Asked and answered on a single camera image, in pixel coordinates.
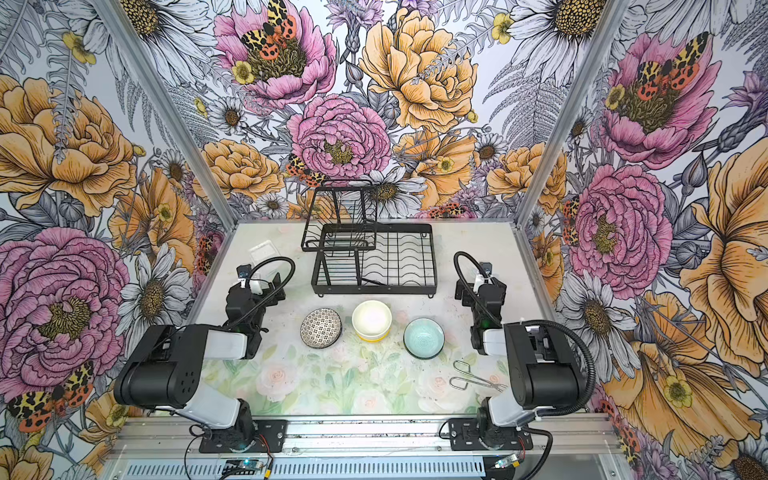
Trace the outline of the cream white bowl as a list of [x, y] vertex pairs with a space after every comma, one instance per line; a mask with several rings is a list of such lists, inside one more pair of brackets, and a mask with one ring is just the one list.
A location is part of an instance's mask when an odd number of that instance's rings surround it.
[[359, 338], [375, 343], [383, 340], [392, 325], [390, 308], [378, 300], [360, 303], [352, 314], [352, 326]]

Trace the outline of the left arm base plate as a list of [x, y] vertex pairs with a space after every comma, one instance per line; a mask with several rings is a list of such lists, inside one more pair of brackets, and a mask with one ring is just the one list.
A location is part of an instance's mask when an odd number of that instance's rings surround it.
[[254, 420], [248, 428], [215, 429], [201, 440], [202, 454], [280, 453], [286, 439], [286, 420]]

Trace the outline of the black white patterned bowl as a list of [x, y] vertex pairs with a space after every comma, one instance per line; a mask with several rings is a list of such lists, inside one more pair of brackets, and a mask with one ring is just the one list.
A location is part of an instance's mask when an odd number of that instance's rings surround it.
[[343, 329], [341, 316], [333, 309], [318, 308], [301, 322], [301, 341], [312, 349], [325, 349], [336, 343]]

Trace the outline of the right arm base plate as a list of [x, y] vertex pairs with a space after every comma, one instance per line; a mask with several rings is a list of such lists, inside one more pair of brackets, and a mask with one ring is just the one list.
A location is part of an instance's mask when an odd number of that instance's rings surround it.
[[453, 451], [528, 451], [533, 448], [527, 432], [492, 424], [481, 428], [476, 418], [449, 418], [441, 432], [447, 435]]

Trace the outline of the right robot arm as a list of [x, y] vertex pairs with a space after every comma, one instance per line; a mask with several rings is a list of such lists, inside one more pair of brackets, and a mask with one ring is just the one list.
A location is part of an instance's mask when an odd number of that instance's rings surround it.
[[476, 425], [463, 427], [457, 435], [468, 445], [486, 449], [524, 448], [525, 427], [582, 409], [597, 383], [594, 357], [573, 330], [549, 320], [503, 323], [505, 295], [505, 284], [489, 275], [472, 286], [458, 274], [455, 298], [472, 312], [472, 347], [507, 361], [509, 386], [484, 399]]

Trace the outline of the mint green bowl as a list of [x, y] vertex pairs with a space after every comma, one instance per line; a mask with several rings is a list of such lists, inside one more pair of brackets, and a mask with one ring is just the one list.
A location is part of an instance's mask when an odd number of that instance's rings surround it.
[[444, 330], [433, 319], [418, 318], [406, 326], [403, 343], [414, 358], [430, 360], [437, 357], [444, 348]]

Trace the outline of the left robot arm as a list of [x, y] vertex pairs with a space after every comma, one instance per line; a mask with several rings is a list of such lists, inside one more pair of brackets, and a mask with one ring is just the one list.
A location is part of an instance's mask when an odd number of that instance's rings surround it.
[[255, 358], [268, 332], [266, 309], [286, 299], [285, 287], [295, 271], [295, 262], [285, 256], [254, 267], [241, 265], [238, 282], [226, 296], [223, 324], [148, 328], [115, 380], [116, 401], [190, 420], [202, 428], [204, 441], [219, 450], [243, 452], [264, 445], [248, 402], [206, 384], [202, 369], [207, 360]]

